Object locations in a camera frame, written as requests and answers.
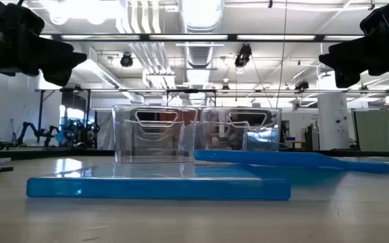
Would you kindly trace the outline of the black aluminium table frame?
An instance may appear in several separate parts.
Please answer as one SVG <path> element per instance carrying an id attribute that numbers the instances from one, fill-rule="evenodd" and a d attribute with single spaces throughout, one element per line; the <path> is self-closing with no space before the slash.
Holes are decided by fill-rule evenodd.
<path id="1" fill-rule="evenodd" d="M 321 155 L 330 157 L 389 157 L 389 152 L 370 152 L 370 151 L 350 151 L 350 150 L 331 150 L 317 151 Z M 10 158 L 12 161 L 26 159 L 42 159 L 51 157 L 113 157 L 114 151 L 111 150 L 84 150 L 84 149 L 43 149 L 43 150 L 2 150 L 0 158 Z"/>

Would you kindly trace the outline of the silver ventilation duct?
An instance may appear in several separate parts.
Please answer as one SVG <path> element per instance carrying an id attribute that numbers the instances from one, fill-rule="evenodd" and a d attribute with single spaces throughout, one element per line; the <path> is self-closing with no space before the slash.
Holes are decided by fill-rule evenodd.
<path id="1" fill-rule="evenodd" d="M 183 33 L 212 34 L 220 30 L 225 0 L 178 0 Z M 186 57 L 191 68 L 207 68 L 213 47 L 187 47 Z"/>

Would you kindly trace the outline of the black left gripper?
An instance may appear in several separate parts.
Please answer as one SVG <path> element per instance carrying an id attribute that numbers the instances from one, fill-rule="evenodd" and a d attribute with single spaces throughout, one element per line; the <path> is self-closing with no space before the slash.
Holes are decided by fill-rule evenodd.
<path id="1" fill-rule="evenodd" d="M 0 74 L 15 76 L 22 72 L 19 61 L 20 44 L 28 34 L 38 36 L 45 23 L 41 17 L 24 7 L 24 0 L 4 4 L 0 1 Z M 73 46 L 56 40 L 39 38 L 39 67 L 47 82 L 65 86 L 72 70 L 87 59 L 87 54 L 75 52 Z"/>

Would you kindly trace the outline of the black background gantry frame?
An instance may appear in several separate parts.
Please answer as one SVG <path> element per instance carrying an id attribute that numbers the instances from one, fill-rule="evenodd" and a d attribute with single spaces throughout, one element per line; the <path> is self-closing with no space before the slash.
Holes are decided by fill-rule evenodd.
<path id="1" fill-rule="evenodd" d="M 148 122 L 163 120 L 171 122 L 181 120 L 182 116 L 175 111 L 178 107 L 202 109 L 204 107 L 252 107 L 265 108 L 272 112 L 292 110 L 301 112 L 316 110 L 320 106 L 317 99 L 324 94 L 348 94 L 346 98 L 348 115 L 341 124 L 348 129 L 350 138 L 357 138 L 357 126 L 353 118 L 353 110 L 369 109 L 369 104 L 380 107 L 380 101 L 386 99 L 389 90 L 236 90 L 223 89 L 87 89 L 87 88 L 40 88 L 41 102 L 45 93 L 60 92 L 63 96 L 61 104 L 67 109 L 84 109 L 84 116 L 91 117 L 93 111 L 111 111 L 115 106 L 157 107 L 158 111 L 142 111 L 140 117 Z"/>

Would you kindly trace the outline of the white pillar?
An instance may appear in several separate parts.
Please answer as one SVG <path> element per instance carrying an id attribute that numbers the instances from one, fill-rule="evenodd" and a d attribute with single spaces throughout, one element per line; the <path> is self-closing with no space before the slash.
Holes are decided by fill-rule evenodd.
<path id="1" fill-rule="evenodd" d="M 349 148 L 348 111 L 344 93 L 318 96 L 320 149 Z"/>

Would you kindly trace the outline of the grey partition panel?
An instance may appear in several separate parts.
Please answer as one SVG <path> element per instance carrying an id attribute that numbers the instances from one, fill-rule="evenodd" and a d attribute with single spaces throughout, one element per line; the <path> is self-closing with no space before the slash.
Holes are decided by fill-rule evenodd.
<path id="1" fill-rule="evenodd" d="M 389 109 L 354 111 L 353 118 L 361 151 L 389 152 Z"/>

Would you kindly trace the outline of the clear plastic bin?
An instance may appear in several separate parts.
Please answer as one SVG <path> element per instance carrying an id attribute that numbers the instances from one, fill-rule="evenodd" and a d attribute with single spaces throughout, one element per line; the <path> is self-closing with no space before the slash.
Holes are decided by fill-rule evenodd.
<path id="1" fill-rule="evenodd" d="M 198 111 L 192 107 L 115 105 L 115 162 L 194 160 Z"/>
<path id="2" fill-rule="evenodd" d="M 197 150 L 278 151 L 282 110 L 207 107 L 196 128 Z"/>

